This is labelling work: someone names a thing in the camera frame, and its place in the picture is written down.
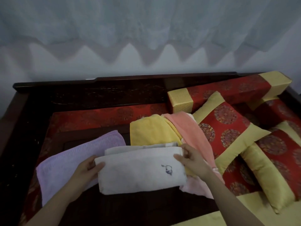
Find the cartoon drawing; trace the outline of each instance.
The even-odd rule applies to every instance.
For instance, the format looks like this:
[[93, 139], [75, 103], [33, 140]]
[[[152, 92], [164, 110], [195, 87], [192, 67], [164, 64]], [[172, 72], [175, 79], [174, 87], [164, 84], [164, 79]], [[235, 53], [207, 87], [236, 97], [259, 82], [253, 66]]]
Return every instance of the cartoon drawing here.
[[165, 167], [165, 172], [168, 173], [169, 175], [172, 175], [172, 167], [169, 165], [161, 165], [162, 167]]

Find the wall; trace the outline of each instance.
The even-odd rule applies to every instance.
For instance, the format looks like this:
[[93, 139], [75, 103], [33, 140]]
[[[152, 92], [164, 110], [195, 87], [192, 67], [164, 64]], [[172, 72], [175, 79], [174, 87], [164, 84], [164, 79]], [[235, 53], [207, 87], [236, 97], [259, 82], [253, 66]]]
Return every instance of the wall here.
[[0, 117], [15, 93], [12, 85], [16, 82], [278, 70], [289, 76], [291, 86], [301, 93], [300, 35], [301, 19], [265, 53], [246, 46], [227, 52], [213, 44], [192, 49], [175, 42], [153, 51], [129, 40], [110, 48], [81, 40], [47, 46], [33, 39], [18, 41], [0, 48]]

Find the person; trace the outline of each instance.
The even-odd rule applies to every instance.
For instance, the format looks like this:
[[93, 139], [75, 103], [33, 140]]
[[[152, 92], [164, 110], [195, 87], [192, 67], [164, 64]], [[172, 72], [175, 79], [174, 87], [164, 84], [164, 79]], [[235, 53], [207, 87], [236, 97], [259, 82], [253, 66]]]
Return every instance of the person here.
[[[182, 144], [181, 147], [183, 156], [175, 154], [174, 158], [206, 182], [227, 226], [264, 226], [220, 181], [198, 150], [188, 144]], [[91, 156], [79, 164], [70, 180], [28, 221], [26, 226], [58, 225], [69, 203], [81, 195], [88, 182], [97, 178], [98, 172], [105, 166], [104, 162], [95, 165], [96, 157]]]

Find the red and gold pillow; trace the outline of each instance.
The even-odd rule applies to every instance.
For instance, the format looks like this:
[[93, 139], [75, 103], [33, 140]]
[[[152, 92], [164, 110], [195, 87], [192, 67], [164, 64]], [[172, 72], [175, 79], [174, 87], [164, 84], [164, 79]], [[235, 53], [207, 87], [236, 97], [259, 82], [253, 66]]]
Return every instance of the red and gold pillow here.
[[278, 71], [229, 79], [217, 83], [192, 86], [168, 92], [173, 113], [193, 113], [215, 91], [219, 91], [229, 104], [238, 104], [262, 97], [281, 94], [291, 80]]
[[301, 137], [301, 119], [278, 97], [263, 98], [246, 104], [262, 125], [274, 127], [283, 121], [287, 121]]
[[276, 213], [301, 199], [301, 138], [284, 121], [241, 156]]
[[240, 115], [217, 91], [193, 116], [212, 146], [221, 174], [254, 141], [270, 133]]

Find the curtain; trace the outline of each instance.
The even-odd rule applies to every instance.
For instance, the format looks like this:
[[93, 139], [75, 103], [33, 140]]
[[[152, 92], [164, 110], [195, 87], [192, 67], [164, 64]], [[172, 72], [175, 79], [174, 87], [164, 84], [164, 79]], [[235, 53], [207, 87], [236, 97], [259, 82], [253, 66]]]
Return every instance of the curtain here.
[[301, 15], [301, 0], [1, 0], [0, 44], [22, 36], [109, 47], [132, 38], [150, 49], [176, 40], [268, 51]]

